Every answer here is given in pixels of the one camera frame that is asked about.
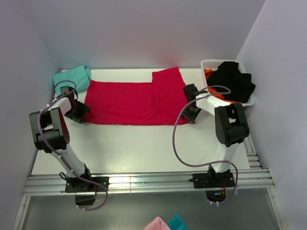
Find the red t-shirt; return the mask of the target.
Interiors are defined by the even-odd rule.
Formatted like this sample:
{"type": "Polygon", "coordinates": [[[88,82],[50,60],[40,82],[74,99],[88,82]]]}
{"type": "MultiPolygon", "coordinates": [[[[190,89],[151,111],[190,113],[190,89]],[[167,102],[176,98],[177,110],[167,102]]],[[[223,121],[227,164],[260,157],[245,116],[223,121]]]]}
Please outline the red t-shirt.
{"type": "Polygon", "coordinates": [[[88,123],[99,125],[163,126],[184,125],[178,117],[186,105],[185,83],[178,67],[152,73],[151,82],[91,81],[85,104],[88,123]]]}

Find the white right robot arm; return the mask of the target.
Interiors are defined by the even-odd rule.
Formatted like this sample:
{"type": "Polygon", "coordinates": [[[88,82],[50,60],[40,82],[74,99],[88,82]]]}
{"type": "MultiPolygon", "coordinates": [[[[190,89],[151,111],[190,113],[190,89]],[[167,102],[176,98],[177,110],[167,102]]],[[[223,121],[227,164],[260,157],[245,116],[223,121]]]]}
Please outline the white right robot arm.
{"type": "Polygon", "coordinates": [[[249,126],[242,103],[226,102],[210,93],[207,89],[198,91],[194,84],[183,88],[187,105],[180,112],[182,119],[194,123],[199,113],[204,110],[214,116],[215,134],[219,141],[216,159],[210,163],[215,173],[230,170],[230,162],[240,143],[249,136],[249,126]]]}

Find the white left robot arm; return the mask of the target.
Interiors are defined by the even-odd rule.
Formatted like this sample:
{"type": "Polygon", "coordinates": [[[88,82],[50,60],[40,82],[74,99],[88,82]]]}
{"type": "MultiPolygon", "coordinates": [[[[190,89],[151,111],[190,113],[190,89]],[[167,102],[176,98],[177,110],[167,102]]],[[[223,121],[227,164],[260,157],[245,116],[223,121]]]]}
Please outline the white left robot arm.
{"type": "Polygon", "coordinates": [[[29,115],[34,145],[54,156],[67,172],[67,181],[91,180],[87,166],[78,159],[70,146],[70,134],[64,117],[82,124],[90,114],[90,107],[78,101],[76,90],[70,86],[60,89],[60,96],[54,98],[45,109],[29,115]]]}

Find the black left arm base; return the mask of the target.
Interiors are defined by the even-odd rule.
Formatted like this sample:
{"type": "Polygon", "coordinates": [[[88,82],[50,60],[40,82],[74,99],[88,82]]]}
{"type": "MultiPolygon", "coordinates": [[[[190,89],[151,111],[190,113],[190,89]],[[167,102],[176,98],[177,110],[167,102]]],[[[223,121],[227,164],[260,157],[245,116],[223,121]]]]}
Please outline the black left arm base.
{"type": "Polygon", "coordinates": [[[93,205],[96,200],[97,193],[105,192],[108,190],[109,177],[92,177],[89,171],[87,171],[81,177],[83,179],[93,181],[94,184],[80,180],[77,177],[68,177],[63,172],[60,172],[59,176],[66,182],[65,193],[74,193],[75,204],[79,207],[87,207],[93,205]]]}

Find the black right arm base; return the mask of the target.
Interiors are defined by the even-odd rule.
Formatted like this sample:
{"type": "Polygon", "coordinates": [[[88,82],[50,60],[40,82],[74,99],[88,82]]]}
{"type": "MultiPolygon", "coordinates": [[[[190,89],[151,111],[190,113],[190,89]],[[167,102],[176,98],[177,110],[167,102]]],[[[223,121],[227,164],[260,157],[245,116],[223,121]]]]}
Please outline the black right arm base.
{"type": "Polygon", "coordinates": [[[226,189],[235,187],[235,179],[230,170],[216,173],[210,169],[206,173],[194,173],[189,182],[193,183],[194,189],[205,189],[206,198],[215,203],[224,202],[226,189]]]}

